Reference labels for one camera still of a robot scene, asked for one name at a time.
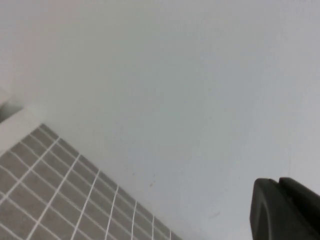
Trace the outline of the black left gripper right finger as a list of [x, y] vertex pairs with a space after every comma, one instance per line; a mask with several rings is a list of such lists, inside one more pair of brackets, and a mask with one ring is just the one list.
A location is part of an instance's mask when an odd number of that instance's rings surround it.
[[284, 190], [297, 215], [302, 218], [305, 229], [320, 239], [320, 196], [303, 184], [289, 177], [281, 177], [279, 185]]

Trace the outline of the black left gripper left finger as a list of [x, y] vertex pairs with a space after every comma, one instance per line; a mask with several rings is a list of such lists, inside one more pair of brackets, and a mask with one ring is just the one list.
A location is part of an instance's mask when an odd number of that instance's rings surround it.
[[310, 239], [310, 228], [304, 217], [272, 179], [255, 180], [249, 220], [254, 240]]

